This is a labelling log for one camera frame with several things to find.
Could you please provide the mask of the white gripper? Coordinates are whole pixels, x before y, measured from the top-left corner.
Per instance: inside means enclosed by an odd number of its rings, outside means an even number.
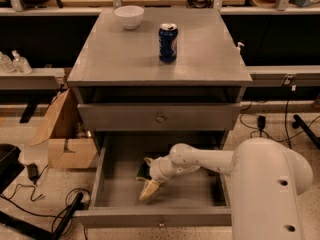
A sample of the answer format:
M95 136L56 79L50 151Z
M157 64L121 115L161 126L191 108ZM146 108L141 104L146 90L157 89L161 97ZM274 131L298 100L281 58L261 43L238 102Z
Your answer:
M182 167L174 164L168 156L152 159L145 157L144 161L149 166L151 180L146 180L140 193L139 200L149 200L160 187L174 176L181 176L197 171L199 166Z

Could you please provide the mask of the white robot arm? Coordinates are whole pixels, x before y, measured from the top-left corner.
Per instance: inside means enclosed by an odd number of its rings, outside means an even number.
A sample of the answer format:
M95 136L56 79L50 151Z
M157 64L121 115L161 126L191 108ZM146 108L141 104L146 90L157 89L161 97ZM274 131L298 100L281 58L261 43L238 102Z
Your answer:
M297 196L313 181L309 162L273 140L251 138L233 151L174 145L169 154L146 157L136 178L146 201L174 176L205 168L231 177L233 240L304 240Z

